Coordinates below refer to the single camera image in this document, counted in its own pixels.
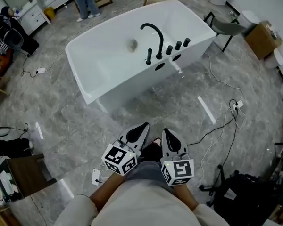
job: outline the black faucet handle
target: black faucet handle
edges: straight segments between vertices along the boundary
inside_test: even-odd
[[[146,64],[150,65],[151,64],[151,56],[152,56],[152,49],[148,49],[148,56],[147,56],[147,61]]]
[[[181,47],[181,45],[182,45],[182,43],[181,43],[180,41],[178,41],[178,42],[176,43],[175,49],[176,49],[176,50],[179,50],[180,47]]]
[[[173,49],[173,46],[169,45],[168,48],[166,49],[166,54],[170,55],[172,53],[172,49]]]
[[[186,38],[183,42],[183,46],[188,47],[189,42],[191,42],[191,40],[189,38]]]

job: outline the white sleeve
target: white sleeve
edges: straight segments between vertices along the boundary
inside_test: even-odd
[[[199,204],[193,213],[201,226],[229,226],[219,214],[204,204]]]
[[[85,195],[75,196],[58,217],[54,226],[90,226],[98,211]]]

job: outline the cardboard box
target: cardboard box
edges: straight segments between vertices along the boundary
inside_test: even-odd
[[[273,38],[269,27],[271,27],[271,24],[268,21],[263,21],[245,37],[245,41],[254,51],[259,60],[265,58],[272,53],[275,48],[282,44],[282,39],[279,35],[277,35],[276,38]]]

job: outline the black faucet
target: black faucet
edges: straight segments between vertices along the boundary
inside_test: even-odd
[[[153,25],[153,24],[143,24],[143,25],[141,26],[141,29],[143,29],[144,27],[151,27],[152,29],[154,29],[154,30],[158,33],[158,35],[159,35],[159,37],[160,37],[160,43],[159,43],[159,50],[158,50],[158,53],[156,54],[156,58],[157,58],[157,59],[162,59],[162,53],[161,53],[161,51],[162,51],[162,46],[163,46],[163,44],[164,44],[164,36],[162,35],[161,31],[160,31],[155,25]]]

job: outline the power strip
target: power strip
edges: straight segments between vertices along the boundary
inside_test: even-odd
[[[232,109],[237,110],[237,109],[240,109],[242,106],[243,106],[243,102],[242,100],[239,100],[237,103],[232,104]]]

